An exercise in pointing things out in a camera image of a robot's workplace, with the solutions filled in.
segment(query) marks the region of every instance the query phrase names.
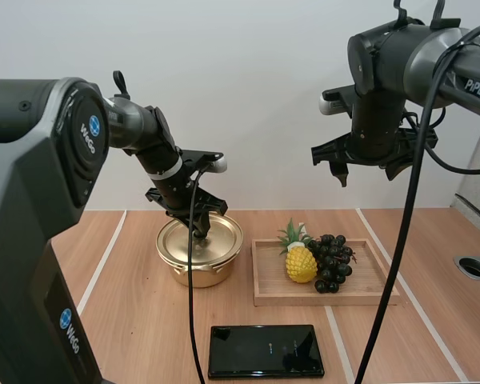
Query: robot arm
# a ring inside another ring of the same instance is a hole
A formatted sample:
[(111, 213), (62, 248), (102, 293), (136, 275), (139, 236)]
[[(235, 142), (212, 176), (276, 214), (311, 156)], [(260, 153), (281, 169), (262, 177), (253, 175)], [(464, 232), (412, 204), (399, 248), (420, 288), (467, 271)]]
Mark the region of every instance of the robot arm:
[[(425, 26), (399, 18), (350, 38), (348, 59), (352, 86), (326, 90), (320, 97), (323, 114), (347, 112), (351, 132), (312, 148), (315, 165), (328, 161), (333, 176), (346, 186), (347, 164), (379, 166), (393, 180), (412, 164), (416, 133), (402, 129), (407, 100), (425, 103), (443, 53), (468, 30), (460, 19), (442, 19)], [(480, 38), (463, 47), (447, 71), (434, 108), (456, 103), (480, 115)], [(433, 129), (427, 144), (434, 148)]]
[[(109, 146), (138, 158), (147, 197), (189, 225), (192, 174), (226, 169), (221, 153), (180, 150), (158, 108), (105, 100), (80, 78), (0, 80), (0, 382), (108, 383), (100, 374), (50, 244), (80, 219)], [(227, 205), (197, 189), (194, 228)]]

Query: smartphone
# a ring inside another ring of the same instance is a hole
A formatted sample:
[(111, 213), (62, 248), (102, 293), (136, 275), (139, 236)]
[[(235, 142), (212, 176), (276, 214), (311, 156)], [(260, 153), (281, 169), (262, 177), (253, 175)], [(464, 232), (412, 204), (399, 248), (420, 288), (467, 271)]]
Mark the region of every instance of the smartphone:
[(324, 375), (312, 325), (212, 326), (209, 378)]

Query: wooden tabletop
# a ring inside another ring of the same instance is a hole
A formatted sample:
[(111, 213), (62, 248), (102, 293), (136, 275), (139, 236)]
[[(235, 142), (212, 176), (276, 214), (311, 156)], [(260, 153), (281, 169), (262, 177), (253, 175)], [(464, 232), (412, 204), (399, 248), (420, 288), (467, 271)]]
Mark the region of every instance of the wooden tabletop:
[[(251, 240), (275, 237), (276, 230), (294, 218), (305, 222), (310, 234), (368, 238), (380, 245), (375, 248), (384, 260), (393, 253), (402, 211), (228, 215), (245, 235), (234, 271), (217, 286), (194, 290), (195, 333), (205, 374), (211, 326), (310, 323), (326, 375), (288, 382), (351, 383), (377, 307), (254, 307)], [(77, 305), (121, 216), (87, 212), (76, 227), (54, 240)], [(166, 222), (162, 212), (127, 213), (82, 313), (103, 376), (117, 384), (198, 382), (188, 334), (187, 290), (172, 279), (156, 252), (157, 233)], [(454, 265), (453, 257), (460, 255), (480, 255), (480, 232), (453, 209), (416, 210), (397, 284), (403, 303), (386, 312), (365, 382), (480, 381), (480, 282)]]

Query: metal pot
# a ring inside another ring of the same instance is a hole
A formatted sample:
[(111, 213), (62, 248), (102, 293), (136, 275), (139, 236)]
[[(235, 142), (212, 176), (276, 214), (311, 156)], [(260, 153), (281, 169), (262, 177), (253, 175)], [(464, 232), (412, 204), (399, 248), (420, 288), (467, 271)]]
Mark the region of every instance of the metal pot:
[[(194, 238), (192, 286), (204, 288), (224, 281), (240, 252), (243, 232), (235, 220), (210, 214), (210, 231), (204, 239)], [(158, 254), (170, 267), (174, 280), (188, 286), (188, 229), (178, 220), (168, 222), (157, 238)]]

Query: pineapple leaves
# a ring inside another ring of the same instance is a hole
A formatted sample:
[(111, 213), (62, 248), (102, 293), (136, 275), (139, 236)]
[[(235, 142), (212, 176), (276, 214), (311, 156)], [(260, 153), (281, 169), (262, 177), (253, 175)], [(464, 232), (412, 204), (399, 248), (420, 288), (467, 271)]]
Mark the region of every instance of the pineapple leaves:
[(288, 239), (291, 240), (294, 238), (294, 220), (291, 218), (290, 222), (288, 223), (288, 227), (286, 228), (286, 232), (288, 233)]
[(290, 221), (288, 222), (288, 225), (286, 226), (286, 230), (279, 230), (279, 232), (286, 235), (285, 237), (278, 236), (278, 239), (281, 241), (281, 246), (285, 248), (284, 251), (281, 252), (281, 254), (284, 254), (287, 252), (286, 248), (292, 242), (303, 242), (304, 245), (306, 246), (313, 239), (308, 234), (302, 232), (303, 228), (304, 228), (304, 224), (301, 224), (300, 226), (295, 228), (294, 220), (293, 218), (291, 218)]

